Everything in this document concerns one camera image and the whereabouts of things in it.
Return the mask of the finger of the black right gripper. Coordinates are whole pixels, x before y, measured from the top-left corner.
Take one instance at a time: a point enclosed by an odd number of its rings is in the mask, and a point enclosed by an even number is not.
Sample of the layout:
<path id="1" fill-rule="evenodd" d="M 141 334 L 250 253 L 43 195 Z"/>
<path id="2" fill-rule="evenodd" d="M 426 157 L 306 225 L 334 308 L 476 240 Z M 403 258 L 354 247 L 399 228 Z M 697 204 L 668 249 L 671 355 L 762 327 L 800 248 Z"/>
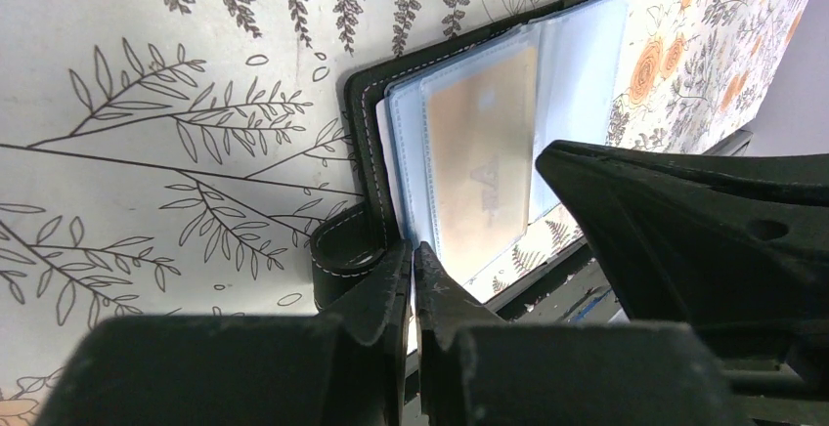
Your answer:
<path id="1" fill-rule="evenodd" d="M 720 352 L 748 335 L 828 346 L 828 158 L 669 154 L 558 140 L 538 172 L 632 319 Z"/>

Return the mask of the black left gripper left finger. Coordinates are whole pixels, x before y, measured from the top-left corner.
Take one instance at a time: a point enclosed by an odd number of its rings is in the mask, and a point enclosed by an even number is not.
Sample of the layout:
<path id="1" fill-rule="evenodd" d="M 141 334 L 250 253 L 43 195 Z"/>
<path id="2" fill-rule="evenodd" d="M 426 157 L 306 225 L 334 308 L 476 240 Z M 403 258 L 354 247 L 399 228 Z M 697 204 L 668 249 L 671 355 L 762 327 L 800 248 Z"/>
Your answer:
<path id="1" fill-rule="evenodd" d="M 397 425 L 412 248 L 396 243 L 327 309 L 131 316 L 78 345 L 41 425 Z"/>

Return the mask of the black leather card holder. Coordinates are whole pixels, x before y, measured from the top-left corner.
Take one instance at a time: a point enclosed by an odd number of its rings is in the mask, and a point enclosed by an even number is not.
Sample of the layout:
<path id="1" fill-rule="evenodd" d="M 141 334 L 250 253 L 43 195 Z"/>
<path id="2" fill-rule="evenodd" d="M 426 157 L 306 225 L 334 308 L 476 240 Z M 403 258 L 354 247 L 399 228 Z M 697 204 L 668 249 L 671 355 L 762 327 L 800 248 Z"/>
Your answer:
<path id="1" fill-rule="evenodd" d="M 536 159 L 557 140 L 604 142 L 629 3 L 557 0 L 351 74 L 365 198 L 312 234 L 317 307 L 401 241 L 465 283 L 550 212 Z"/>

